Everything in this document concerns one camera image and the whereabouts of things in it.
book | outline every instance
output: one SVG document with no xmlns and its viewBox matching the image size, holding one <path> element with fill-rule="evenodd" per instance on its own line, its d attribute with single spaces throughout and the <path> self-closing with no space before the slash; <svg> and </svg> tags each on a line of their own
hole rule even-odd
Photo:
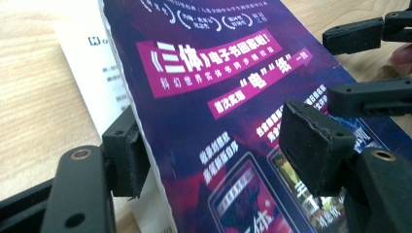
<svg viewBox="0 0 412 233">
<path fill-rule="evenodd" d="M 347 232 L 345 191 L 320 208 L 278 140 L 286 99 L 327 114 L 326 88 L 355 80 L 283 3 L 105 0 L 103 11 L 167 207 L 161 232 Z M 390 118 L 332 118 L 354 150 L 411 159 Z"/>
</svg>

wooden table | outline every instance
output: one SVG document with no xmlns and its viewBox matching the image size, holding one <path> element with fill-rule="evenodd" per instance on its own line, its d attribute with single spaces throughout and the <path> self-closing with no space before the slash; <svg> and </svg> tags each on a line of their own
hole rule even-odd
<svg viewBox="0 0 412 233">
<path fill-rule="evenodd" d="M 407 8 L 404 0 L 283 1 L 321 40 L 332 26 Z M 57 20 L 87 19 L 85 1 L 0 0 L 0 200 L 54 176 L 71 148 L 100 145 L 53 30 Z M 397 43 L 337 59 L 359 81 L 385 65 Z M 397 122 L 412 135 L 411 116 Z M 115 198 L 119 232 L 138 232 L 126 200 Z"/>
</svg>

purple book cover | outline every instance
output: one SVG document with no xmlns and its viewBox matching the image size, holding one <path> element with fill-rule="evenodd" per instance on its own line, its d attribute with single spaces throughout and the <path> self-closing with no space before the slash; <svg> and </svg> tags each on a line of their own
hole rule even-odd
<svg viewBox="0 0 412 233">
<path fill-rule="evenodd" d="M 326 88 L 354 79 L 280 1 L 105 0 L 104 13 L 176 230 L 347 231 L 343 194 L 320 210 L 278 137 L 286 99 L 326 113 Z M 411 159 L 391 119 L 334 119 L 356 150 Z"/>
</svg>

wooden surface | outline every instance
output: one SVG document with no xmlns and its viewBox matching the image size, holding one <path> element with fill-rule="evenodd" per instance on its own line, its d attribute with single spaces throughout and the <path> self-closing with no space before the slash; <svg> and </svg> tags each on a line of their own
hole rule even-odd
<svg viewBox="0 0 412 233">
<path fill-rule="evenodd" d="M 404 0 L 283 1 L 318 40 L 332 26 L 407 8 Z M 85 1 L 0 0 L 0 200 L 54 176 L 71 148 L 99 145 L 63 51 L 59 20 L 87 18 Z M 359 81 L 376 77 L 397 43 L 337 59 Z M 396 119 L 412 135 L 411 116 Z M 116 198 L 119 232 L 136 232 L 125 199 Z"/>
</svg>

book cover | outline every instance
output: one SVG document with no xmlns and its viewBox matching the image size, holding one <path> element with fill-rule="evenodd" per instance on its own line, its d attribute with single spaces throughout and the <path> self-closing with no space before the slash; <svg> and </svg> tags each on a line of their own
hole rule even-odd
<svg viewBox="0 0 412 233">
<path fill-rule="evenodd" d="M 320 209 L 278 137 L 286 99 L 327 114 L 326 88 L 355 80 L 280 1 L 105 0 L 104 15 L 169 208 L 163 232 L 347 231 L 344 191 Z M 332 118 L 355 150 L 411 159 L 391 119 Z"/>
</svg>

